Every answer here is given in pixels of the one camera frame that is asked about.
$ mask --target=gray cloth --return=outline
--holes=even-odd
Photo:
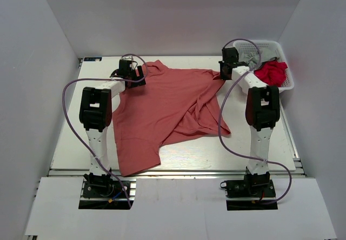
[[[263,62],[269,62],[269,61],[275,61],[277,60],[276,53],[269,50],[268,48],[262,48],[261,51],[261,63]],[[239,61],[240,62],[246,62],[250,68],[253,68],[260,59],[260,56],[257,52],[247,52],[247,53],[240,53],[239,55]]]

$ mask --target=white panel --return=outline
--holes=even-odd
[[[217,56],[166,56],[166,57],[144,57],[146,61],[160,59],[163,64],[170,68],[200,68],[219,69]],[[79,78],[94,77],[107,78],[118,68],[119,57],[103,57],[100,62],[83,62]],[[69,109],[69,116],[77,132],[88,140],[85,129],[79,121],[79,109],[81,105],[82,90],[85,86],[97,86],[102,82],[79,82],[76,85],[74,96]],[[217,93],[219,103],[224,99],[224,95],[232,85],[232,81],[227,81]],[[249,155],[250,154],[250,127],[245,120],[245,104],[247,96],[240,86],[235,87],[228,98],[224,108],[223,117],[228,124],[232,135],[225,138],[225,143],[233,150]],[[119,97],[115,97],[113,109],[119,104]],[[114,128],[111,123],[107,134],[108,157],[111,167],[118,169],[118,160],[114,140]],[[189,140],[182,143],[166,145],[160,148],[161,165],[151,170],[233,170],[244,171],[248,163],[247,159],[239,158],[227,152],[221,145],[217,136],[204,136],[196,140]],[[295,170],[293,162],[293,149],[288,141],[283,128],[282,120],[277,122],[270,140],[269,160],[281,162],[290,170]],[[80,141],[74,136],[67,123],[64,123],[60,138],[55,150],[53,169],[84,169],[90,168],[89,152]],[[283,170],[278,165],[269,164],[270,170]]]
[[[22,239],[78,60],[46,0],[0,0],[0,232]]]
[[[294,179],[278,210],[227,211],[222,179],[139,179],[131,210],[78,210],[83,178],[42,178],[27,235],[49,239],[330,239],[315,179]],[[278,195],[287,179],[275,179]]]
[[[79,57],[219,54],[236,37],[278,40],[299,0],[47,0]]]
[[[345,26],[346,0],[301,0],[280,38],[295,81],[284,108],[338,239],[346,239]]]

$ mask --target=red t-shirt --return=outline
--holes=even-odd
[[[160,61],[147,65],[147,84],[121,93],[113,113],[122,176],[159,165],[162,145],[217,135],[220,108],[215,94],[224,83],[219,72],[169,69]],[[229,135],[224,120],[221,126],[222,135]]]

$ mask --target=white enclosure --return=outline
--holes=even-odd
[[[337,238],[346,239],[346,0],[0,2],[1,239],[24,235],[63,124],[61,92],[78,76],[78,58],[219,56],[239,37],[281,44],[295,82],[281,94],[286,121]]]

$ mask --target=red garment in basket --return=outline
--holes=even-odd
[[[160,146],[217,135],[215,93],[224,83],[219,72],[169,69],[160,61],[147,65],[147,84],[121,93],[112,117],[122,176],[159,165]],[[229,135],[224,120],[221,126],[222,134]]]
[[[286,63],[278,61],[266,62],[259,70],[255,71],[255,75],[268,85],[280,87],[286,81],[285,69]]]

